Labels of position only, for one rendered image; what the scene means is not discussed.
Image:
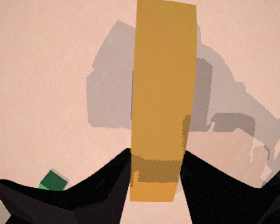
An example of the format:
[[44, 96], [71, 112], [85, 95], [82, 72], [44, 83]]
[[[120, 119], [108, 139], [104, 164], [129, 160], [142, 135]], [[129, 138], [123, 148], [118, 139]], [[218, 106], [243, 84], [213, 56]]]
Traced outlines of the green cube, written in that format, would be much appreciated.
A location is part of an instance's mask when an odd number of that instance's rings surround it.
[[64, 178], [61, 178], [59, 174], [52, 172], [50, 169], [50, 171], [46, 173], [46, 176], [42, 178], [42, 181], [37, 188], [51, 189], [51, 191], [62, 191], [66, 183], [67, 181], [65, 181]]

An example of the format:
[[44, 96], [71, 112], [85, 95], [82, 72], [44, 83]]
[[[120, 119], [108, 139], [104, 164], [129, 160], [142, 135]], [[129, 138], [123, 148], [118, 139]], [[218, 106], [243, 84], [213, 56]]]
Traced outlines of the yellow bar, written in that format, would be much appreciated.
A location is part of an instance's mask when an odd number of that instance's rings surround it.
[[172, 202], [189, 137], [196, 4], [137, 0], [129, 201]]

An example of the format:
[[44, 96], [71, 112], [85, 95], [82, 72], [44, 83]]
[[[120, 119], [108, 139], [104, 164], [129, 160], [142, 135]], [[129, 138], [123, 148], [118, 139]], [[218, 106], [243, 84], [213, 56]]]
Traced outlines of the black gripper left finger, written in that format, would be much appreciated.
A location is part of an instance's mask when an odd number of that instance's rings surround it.
[[32, 224], [120, 224], [131, 178], [131, 148], [65, 191], [0, 179], [0, 201]]

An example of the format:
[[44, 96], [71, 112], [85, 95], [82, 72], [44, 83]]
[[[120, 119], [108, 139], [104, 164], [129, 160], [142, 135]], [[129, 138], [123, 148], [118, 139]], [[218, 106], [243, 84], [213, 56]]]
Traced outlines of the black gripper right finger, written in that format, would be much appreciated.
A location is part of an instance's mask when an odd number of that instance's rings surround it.
[[185, 151], [181, 186], [192, 224], [261, 224], [280, 209], [280, 183], [255, 188]]

